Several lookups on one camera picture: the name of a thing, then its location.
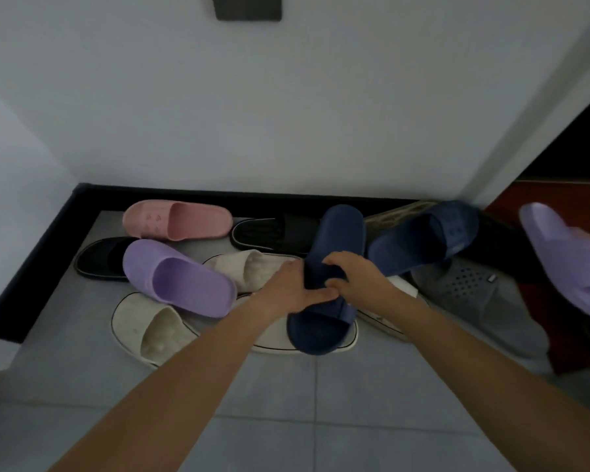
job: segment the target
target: navy blue slipper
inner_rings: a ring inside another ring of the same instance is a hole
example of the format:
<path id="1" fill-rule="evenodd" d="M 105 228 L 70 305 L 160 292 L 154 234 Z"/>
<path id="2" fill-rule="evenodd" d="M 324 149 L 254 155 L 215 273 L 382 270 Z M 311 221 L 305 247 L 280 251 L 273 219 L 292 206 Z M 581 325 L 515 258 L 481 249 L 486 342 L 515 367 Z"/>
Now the navy blue slipper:
<path id="1" fill-rule="evenodd" d="M 479 211 L 459 200 L 442 202 L 376 238 L 367 258 L 385 276 L 450 258 L 469 246 L 479 230 Z"/>
<path id="2" fill-rule="evenodd" d="M 304 262 L 308 289 L 323 288 L 329 278 L 345 278 L 337 266 L 322 260 L 332 252 L 365 252 L 366 229 L 362 213 L 350 205 L 335 205 L 323 215 L 315 240 Z M 356 309 L 339 297 L 311 305 L 289 315 L 286 332 L 294 347 L 307 354 L 328 354 L 337 349 L 356 318 Z"/>

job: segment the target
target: pink slipper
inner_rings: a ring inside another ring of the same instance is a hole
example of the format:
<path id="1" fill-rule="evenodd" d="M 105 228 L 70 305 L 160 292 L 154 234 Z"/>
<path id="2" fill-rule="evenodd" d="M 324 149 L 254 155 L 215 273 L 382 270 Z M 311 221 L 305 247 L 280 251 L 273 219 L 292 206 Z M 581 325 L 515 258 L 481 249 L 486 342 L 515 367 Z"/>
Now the pink slipper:
<path id="1" fill-rule="evenodd" d="M 129 235 L 158 240 L 225 237 L 232 224 L 231 213 L 223 207 L 172 200 L 142 200 L 123 215 Z"/>

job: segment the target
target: slipper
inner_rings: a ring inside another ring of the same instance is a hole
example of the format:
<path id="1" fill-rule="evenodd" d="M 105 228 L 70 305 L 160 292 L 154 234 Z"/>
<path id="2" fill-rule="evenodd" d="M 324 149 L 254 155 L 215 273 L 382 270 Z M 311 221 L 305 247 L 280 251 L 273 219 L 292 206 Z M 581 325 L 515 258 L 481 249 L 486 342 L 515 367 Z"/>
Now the slipper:
<path id="1" fill-rule="evenodd" d="M 590 237 L 569 228 L 544 204 L 523 205 L 520 222 L 553 286 L 590 315 Z"/>
<path id="2" fill-rule="evenodd" d="M 244 250 L 213 256 L 203 264 L 231 278 L 238 293 L 253 293 L 262 288 L 284 262 L 298 258 L 291 255 L 260 253 L 258 250 Z"/>
<path id="3" fill-rule="evenodd" d="M 278 218 L 252 218 L 236 223 L 229 240 L 238 250 L 306 255 L 315 239 L 319 220 L 283 214 Z"/>
<path id="4" fill-rule="evenodd" d="M 386 212 L 365 217 L 367 241 L 371 242 L 375 238 L 380 237 L 385 230 L 393 228 L 398 223 L 405 222 L 435 205 L 437 205 L 437 202 L 431 200 L 418 200 L 417 202 L 412 202 L 397 209 L 387 210 Z"/>
<path id="5" fill-rule="evenodd" d="M 95 280 L 127 281 L 123 271 L 123 255 L 137 238 L 103 238 L 86 246 L 74 260 L 74 269 L 81 276 Z"/>
<path id="6" fill-rule="evenodd" d="M 411 285 L 404 278 L 399 277 L 399 276 L 390 276 L 387 278 L 387 280 L 389 280 L 391 282 L 391 284 L 393 284 L 393 286 L 395 286 L 398 289 L 402 290 L 403 292 L 407 293 L 409 296 L 412 296 L 413 298 L 417 298 L 417 299 L 423 301 L 424 303 L 428 304 L 418 294 L 417 288 L 415 286 Z M 407 341 L 407 342 L 411 341 L 404 333 L 402 333 L 402 330 L 400 330 L 400 328 L 398 328 L 396 325 L 391 323 L 389 320 L 386 320 L 385 318 L 383 318 L 375 313 L 372 313 L 371 311 L 360 309 L 359 310 L 359 318 L 366 321 L 370 325 L 375 326 L 379 330 L 387 333 L 388 335 L 393 336 L 394 338 L 398 338 L 399 340 Z"/>
<path id="7" fill-rule="evenodd" d="M 479 230 L 461 257 L 488 265 L 521 283 L 546 283 L 542 264 L 524 230 L 477 210 Z"/>
<path id="8" fill-rule="evenodd" d="M 198 240 L 228 234 L 233 220 L 223 207 L 172 200 L 142 200 L 123 215 L 127 233 L 137 238 Z"/>
<path id="9" fill-rule="evenodd" d="M 455 257 L 411 276 L 427 298 L 511 353 L 537 357 L 549 350 L 549 337 L 529 315 L 516 282 L 499 271 Z"/>
<path id="10" fill-rule="evenodd" d="M 367 258 L 385 276 L 439 262 L 469 246 L 479 228 L 477 209 L 453 200 L 435 205 L 376 238 Z"/>
<path id="11" fill-rule="evenodd" d="M 242 304 L 251 297 L 250 294 L 239 296 L 234 307 Z M 286 317 L 279 318 L 270 325 L 252 346 L 252 351 L 268 354 L 301 354 L 301 351 L 293 346 L 286 332 Z M 352 324 L 343 342 L 333 353 L 350 350 L 359 339 L 359 326 Z"/>
<path id="12" fill-rule="evenodd" d="M 236 300 L 231 279 L 155 240 L 128 246 L 123 270 L 135 288 L 154 300 L 205 317 L 224 317 Z"/>
<path id="13" fill-rule="evenodd" d="M 365 223 L 359 210 L 350 205 L 335 205 L 323 215 L 304 262 L 306 288 L 323 288 L 329 278 L 345 278 L 345 272 L 339 267 L 322 263 L 330 253 L 343 250 L 358 255 L 364 253 Z M 327 354 L 345 340 L 355 318 L 356 308 L 339 297 L 289 315 L 287 333 L 301 352 Z"/>
<path id="14" fill-rule="evenodd" d="M 174 308 L 142 293 L 131 293 L 118 304 L 111 332 L 126 352 L 152 367 L 163 365 L 199 336 Z"/>

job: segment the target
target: lavender slipper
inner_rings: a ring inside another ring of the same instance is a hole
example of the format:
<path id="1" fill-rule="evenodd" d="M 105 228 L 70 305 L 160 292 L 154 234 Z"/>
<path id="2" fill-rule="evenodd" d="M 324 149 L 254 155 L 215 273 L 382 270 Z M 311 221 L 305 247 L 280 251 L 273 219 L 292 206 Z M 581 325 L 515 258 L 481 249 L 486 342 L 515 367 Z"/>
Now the lavender slipper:
<path id="1" fill-rule="evenodd" d="M 198 315 L 222 318 L 236 300 L 231 279 L 155 240 L 128 246 L 123 270 L 142 293 Z"/>
<path id="2" fill-rule="evenodd" d="M 520 222 L 553 286 L 590 315 L 590 238 L 577 235 L 552 208 L 540 203 L 523 205 Z"/>

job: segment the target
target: dark wall plate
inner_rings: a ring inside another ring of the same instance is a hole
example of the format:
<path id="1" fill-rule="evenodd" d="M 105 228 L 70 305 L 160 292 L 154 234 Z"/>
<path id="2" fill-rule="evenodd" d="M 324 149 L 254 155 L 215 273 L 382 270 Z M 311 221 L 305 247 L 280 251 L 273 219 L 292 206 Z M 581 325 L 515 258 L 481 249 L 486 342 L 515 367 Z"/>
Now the dark wall plate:
<path id="1" fill-rule="evenodd" d="M 282 0 L 212 0 L 221 21 L 280 21 Z"/>

